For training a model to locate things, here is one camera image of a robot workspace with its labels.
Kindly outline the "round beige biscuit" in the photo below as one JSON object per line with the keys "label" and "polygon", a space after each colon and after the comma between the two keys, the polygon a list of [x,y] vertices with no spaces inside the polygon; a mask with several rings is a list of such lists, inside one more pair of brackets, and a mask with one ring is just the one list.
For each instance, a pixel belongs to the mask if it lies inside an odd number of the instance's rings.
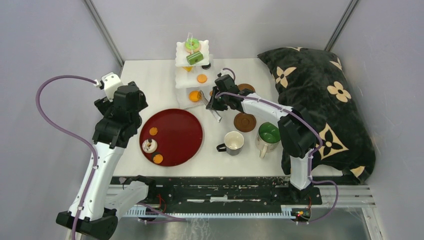
{"label": "round beige biscuit", "polygon": [[205,74],[199,74],[196,77],[196,80],[197,80],[198,83],[204,84],[204,83],[206,83],[208,81],[208,77]]}

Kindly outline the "dark chocolate sandwich cookie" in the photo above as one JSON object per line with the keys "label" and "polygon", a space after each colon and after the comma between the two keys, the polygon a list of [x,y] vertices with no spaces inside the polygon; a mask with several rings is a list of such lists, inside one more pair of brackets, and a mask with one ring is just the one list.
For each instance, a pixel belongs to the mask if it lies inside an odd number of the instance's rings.
{"label": "dark chocolate sandwich cookie", "polygon": [[207,64],[207,65],[202,65],[201,68],[203,70],[208,70],[211,67],[211,63]]}

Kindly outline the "white three-tier dessert stand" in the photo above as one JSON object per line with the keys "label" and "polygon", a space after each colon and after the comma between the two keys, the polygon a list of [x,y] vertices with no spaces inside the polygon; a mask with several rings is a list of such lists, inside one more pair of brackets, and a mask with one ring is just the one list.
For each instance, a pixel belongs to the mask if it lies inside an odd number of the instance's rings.
{"label": "white three-tier dessert stand", "polygon": [[[195,38],[192,33],[188,33],[187,37],[183,41],[176,43],[175,53],[175,88],[176,88],[176,99],[180,109],[188,109],[196,107],[202,103],[202,101],[192,102],[189,100],[189,93],[192,91],[202,90],[205,94],[209,94],[212,90],[212,84],[215,78],[215,68],[213,64],[213,55],[210,53],[210,46],[208,40],[199,40],[201,43],[200,52],[203,54],[204,59],[197,64],[189,65],[186,57],[190,54],[185,50],[185,41],[189,38]],[[203,65],[211,63],[209,69],[202,69]],[[187,72],[182,67],[193,66],[191,72]],[[197,76],[199,74],[205,74],[208,77],[206,83],[199,83]]]}

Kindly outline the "large orange egg tart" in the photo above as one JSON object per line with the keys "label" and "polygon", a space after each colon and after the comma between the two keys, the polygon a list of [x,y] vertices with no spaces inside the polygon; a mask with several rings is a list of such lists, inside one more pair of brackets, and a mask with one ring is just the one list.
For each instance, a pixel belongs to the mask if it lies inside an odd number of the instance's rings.
{"label": "large orange egg tart", "polygon": [[200,101],[200,100],[202,99],[202,94],[200,93],[200,91],[199,91],[199,90],[191,91],[191,92],[188,94],[188,99],[189,99],[191,102],[198,102],[198,101]]}

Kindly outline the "yellow cake wedge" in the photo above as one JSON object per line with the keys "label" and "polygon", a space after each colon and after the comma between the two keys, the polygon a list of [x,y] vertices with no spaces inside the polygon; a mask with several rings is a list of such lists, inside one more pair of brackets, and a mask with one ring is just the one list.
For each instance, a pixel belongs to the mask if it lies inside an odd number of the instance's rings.
{"label": "yellow cake wedge", "polygon": [[184,70],[186,70],[187,72],[191,72],[194,67],[193,66],[183,66],[182,68]]}

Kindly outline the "green striped cake slice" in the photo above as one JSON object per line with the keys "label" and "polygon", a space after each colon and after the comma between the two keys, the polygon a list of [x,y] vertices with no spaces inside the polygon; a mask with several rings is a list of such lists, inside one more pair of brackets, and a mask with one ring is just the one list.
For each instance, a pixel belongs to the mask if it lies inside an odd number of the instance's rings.
{"label": "green striped cake slice", "polygon": [[200,52],[193,52],[186,56],[186,60],[190,66],[193,66],[197,64],[198,62],[201,62],[204,59],[204,55]]}

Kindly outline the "dark red round tray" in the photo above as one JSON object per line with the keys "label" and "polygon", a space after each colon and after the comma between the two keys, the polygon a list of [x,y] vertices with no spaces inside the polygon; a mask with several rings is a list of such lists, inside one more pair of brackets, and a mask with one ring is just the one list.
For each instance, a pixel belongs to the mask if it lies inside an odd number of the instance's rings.
{"label": "dark red round tray", "polygon": [[[152,127],[158,128],[155,136],[149,134]],[[139,147],[148,161],[154,163],[152,157],[161,154],[163,162],[156,165],[175,167],[187,162],[199,151],[203,136],[201,123],[193,114],[183,109],[170,108],[154,114],[145,122],[139,135]],[[142,142],[146,139],[157,141],[155,152],[143,152]]]}

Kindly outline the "cream green-lined mug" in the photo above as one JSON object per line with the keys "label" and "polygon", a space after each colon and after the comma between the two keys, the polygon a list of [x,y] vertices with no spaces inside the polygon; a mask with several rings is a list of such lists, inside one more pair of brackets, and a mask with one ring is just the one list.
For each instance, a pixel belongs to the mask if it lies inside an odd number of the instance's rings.
{"label": "cream green-lined mug", "polygon": [[267,153],[273,152],[281,141],[279,129],[270,122],[261,124],[258,128],[255,146],[259,157],[263,159]]}

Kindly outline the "metal serving tongs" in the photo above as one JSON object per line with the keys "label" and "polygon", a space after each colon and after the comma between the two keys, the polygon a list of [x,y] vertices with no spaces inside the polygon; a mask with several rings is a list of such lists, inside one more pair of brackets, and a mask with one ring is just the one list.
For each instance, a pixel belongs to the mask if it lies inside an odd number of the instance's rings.
{"label": "metal serving tongs", "polygon": [[209,105],[209,101],[207,100],[204,92],[202,90],[200,90],[199,93],[200,93],[200,96],[201,96],[200,100],[205,105],[205,108],[207,110],[209,110],[209,112],[213,115],[213,117],[216,119],[216,121],[218,123],[220,123],[221,120],[222,120],[222,117],[219,115],[219,113],[216,110],[212,109],[212,107]]}

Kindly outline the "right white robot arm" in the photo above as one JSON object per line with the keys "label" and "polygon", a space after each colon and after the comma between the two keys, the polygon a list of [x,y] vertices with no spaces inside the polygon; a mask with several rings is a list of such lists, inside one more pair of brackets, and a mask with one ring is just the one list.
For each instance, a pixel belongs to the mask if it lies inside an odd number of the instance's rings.
{"label": "right white robot arm", "polygon": [[302,204],[309,198],[308,188],[312,179],[312,158],[323,144],[315,130],[308,110],[303,106],[281,105],[257,93],[240,90],[229,74],[219,74],[214,81],[211,98],[206,109],[215,111],[236,110],[261,117],[278,128],[283,150],[290,157],[289,199]]}

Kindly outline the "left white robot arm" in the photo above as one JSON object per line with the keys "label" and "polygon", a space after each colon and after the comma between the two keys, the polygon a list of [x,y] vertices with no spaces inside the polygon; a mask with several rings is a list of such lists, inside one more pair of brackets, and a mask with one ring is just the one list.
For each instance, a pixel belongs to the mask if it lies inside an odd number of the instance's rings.
{"label": "left white robot arm", "polygon": [[103,116],[92,137],[94,153],[74,202],[56,217],[57,224],[98,240],[109,240],[119,219],[136,203],[152,203],[158,195],[154,179],[137,175],[107,199],[117,163],[142,124],[139,112],[148,106],[133,81],[117,87],[112,96],[112,100],[104,97],[94,103]]}

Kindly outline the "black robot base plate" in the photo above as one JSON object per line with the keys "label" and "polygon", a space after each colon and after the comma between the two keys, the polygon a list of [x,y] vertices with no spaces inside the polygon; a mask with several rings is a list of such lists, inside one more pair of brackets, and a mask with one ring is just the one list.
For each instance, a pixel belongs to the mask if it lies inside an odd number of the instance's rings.
{"label": "black robot base plate", "polygon": [[319,188],[300,197],[288,177],[153,177],[146,204],[167,214],[271,214],[281,206],[321,205]]}

